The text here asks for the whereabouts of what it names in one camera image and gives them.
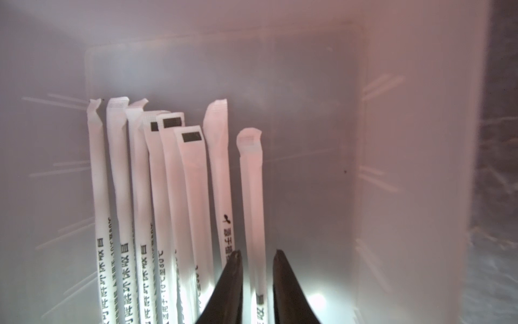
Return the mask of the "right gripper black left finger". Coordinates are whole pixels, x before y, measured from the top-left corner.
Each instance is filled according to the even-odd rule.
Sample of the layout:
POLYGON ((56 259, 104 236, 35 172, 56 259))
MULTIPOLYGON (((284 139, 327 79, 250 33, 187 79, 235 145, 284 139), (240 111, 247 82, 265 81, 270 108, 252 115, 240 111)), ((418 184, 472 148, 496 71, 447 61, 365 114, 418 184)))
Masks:
POLYGON ((196 324, 241 324, 243 311, 243 260, 233 251, 196 324))

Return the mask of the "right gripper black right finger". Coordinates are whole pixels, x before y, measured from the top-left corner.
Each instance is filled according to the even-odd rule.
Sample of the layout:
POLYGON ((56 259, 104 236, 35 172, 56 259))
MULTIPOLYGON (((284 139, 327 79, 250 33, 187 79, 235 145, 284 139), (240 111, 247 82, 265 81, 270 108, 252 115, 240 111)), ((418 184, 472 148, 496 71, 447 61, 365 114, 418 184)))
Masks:
POLYGON ((320 323, 282 250, 273 259, 275 323, 320 323))

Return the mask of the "paper straw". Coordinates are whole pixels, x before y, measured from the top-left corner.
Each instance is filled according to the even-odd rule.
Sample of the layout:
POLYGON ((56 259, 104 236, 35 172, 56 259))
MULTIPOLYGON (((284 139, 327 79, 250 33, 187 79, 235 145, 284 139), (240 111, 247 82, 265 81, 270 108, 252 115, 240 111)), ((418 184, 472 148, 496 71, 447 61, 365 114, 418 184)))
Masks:
POLYGON ((186 183, 198 310, 202 313, 215 287, 205 138, 200 126, 176 128, 175 135, 186 183))
POLYGON ((118 323, 117 284, 113 250, 111 210, 105 156, 103 121, 97 110, 102 99, 91 99, 87 107, 90 168, 94 202, 95 247, 102 323, 118 323))
POLYGON ((252 323, 268 323, 269 318, 261 135, 257 128, 244 128, 236 140, 240 152, 252 323))
POLYGON ((207 107, 202 124, 209 153, 221 263, 225 267, 235 250, 229 169, 228 102, 220 99, 207 107))
POLYGON ((177 323, 178 297, 174 251, 171 242, 171 211, 163 145, 157 120, 157 116, 163 113, 163 111, 145 112, 142 126, 149 154, 151 173, 162 322, 177 323))
POLYGON ((179 295, 182 306, 182 322, 195 323, 198 312, 195 287, 194 255, 190 231, 190 218, 186 198, 185 177, 175 129, 185 126, 184 113, 164 113, 157 118, 159 136, 163 147, 173 247, 178 269, 179 295))
POLYGON ((128 154, 128 97, 111 98, 107 104, 109 158, 115 190, 120 235, 123 322, 139 323, 138 283, 134 243, 134 216, 128 154))
POLYGON ((149 153, 142 131, 144 107, 147 103, 148 99, 141 99, 129 104, 126 117, 134 201, 140 322, 158 323, 149 153))

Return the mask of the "translucent plastic storage box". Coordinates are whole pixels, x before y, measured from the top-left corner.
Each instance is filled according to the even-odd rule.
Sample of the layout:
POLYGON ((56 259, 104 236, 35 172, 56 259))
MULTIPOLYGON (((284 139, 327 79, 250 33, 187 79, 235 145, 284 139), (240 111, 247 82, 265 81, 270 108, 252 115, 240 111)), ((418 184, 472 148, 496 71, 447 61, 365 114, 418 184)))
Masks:
POLYGON ((86 108, 262 131, 267 261, 323 323, 457 323, 491 1, 2 1, 1 322, 100 323, 86 108))

